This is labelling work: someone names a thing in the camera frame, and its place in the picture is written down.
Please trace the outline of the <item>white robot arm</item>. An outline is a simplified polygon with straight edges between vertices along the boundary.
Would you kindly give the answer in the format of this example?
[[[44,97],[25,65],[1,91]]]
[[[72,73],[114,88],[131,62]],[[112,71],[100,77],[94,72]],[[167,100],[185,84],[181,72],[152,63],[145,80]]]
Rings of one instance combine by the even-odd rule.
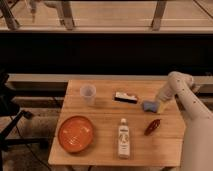
[[[213,171],[213,112],[193,93],[193,85],[191,75],[170,72],[155,99],[163,111],[165,104],[177,95],[186,110],[180,171]]]

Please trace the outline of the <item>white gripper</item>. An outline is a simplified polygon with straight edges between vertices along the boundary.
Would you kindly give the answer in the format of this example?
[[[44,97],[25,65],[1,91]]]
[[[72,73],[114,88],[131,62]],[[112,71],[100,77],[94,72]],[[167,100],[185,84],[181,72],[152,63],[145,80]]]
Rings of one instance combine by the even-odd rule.
[[[174,97],[174,95],[175,92],[170,84],[165,83],[155,96],[155,100],[159,102],[157,110],[158,114],[162,114],[165,111],[167,106],[166,102],[170,101]]]

